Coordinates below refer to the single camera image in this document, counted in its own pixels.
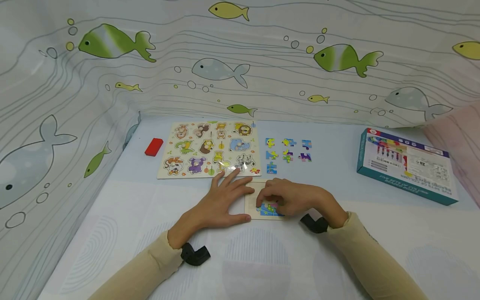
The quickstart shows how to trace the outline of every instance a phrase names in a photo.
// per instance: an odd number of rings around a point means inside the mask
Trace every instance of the beige sleeve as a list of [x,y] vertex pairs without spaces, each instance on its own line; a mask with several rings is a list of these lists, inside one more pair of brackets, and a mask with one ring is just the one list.
[[183,262],[168,243],[168,231],[105,282],[89,300],[145,300]]
[[373,300],[427,300],[402,266],[370,236],[357,214],[349,212],[341,228],[329,227],[328,237]]

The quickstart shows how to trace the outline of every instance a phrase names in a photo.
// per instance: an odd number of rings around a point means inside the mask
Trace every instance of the hand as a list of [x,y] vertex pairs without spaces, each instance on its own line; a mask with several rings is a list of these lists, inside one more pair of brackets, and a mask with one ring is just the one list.
[[191,210],[183,214],[178,222],[168,231],[168,242],[173,249],[180,249],[192,235],[202,228],[223,228],[235,224],[250,222],[248,214],[230,215],[228,208],[240,196],[253,193],[255,190],[245,184],[252,181],[252,177],[245,177],[232,182],[240,173],[240,169],[230,173],[218,185],[224,171],[213,177],[212,186],[207,195]]
[[257,207],[263,200],[277,201],[277,212],[293,216],[315,208],[332,228],[342,227],[347,213],[328,191],[313,185],[294,183],[287,179],[267,180],[257,197]]

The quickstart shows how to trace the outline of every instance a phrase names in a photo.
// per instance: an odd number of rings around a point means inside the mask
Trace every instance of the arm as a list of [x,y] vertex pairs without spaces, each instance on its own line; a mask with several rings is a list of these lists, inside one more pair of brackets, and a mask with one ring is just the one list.
[[220,185],[218,183],[224,172],[215,176],[210,191],[195,207],[115,273],[89,300],[145,300],[160,283],[177,271],[183,262],[181,248],[195,232],[202,228],[222,228],[249,222],[249,215],[228,213],[228,208],[236,199],[254,192],[245,186],[252,177],[232,182],[239,172],[239,169],[233,171]]
[[275,178],[257,198],[279,201],[277,211],[292,216],[315,208],[328,222],[328,237],[347,258],[355,275],[374,300],[427,300],[415,281],[367,232],[355,213],[347,213],[328,191]]

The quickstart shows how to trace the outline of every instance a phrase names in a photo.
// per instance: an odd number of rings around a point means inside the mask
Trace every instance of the toy box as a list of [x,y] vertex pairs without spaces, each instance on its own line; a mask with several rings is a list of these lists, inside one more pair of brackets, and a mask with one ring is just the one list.
[[367,128],[357,173],[443,205],[458,202],[448,152]]

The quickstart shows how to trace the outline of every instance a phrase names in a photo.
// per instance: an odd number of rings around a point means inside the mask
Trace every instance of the red block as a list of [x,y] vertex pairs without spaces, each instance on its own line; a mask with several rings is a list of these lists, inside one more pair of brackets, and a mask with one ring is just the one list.
[[148,148],[145,150],[145,154],[148,156],[156,156],[160,147],[163,145],[162,139],[153,139],[148,145]]

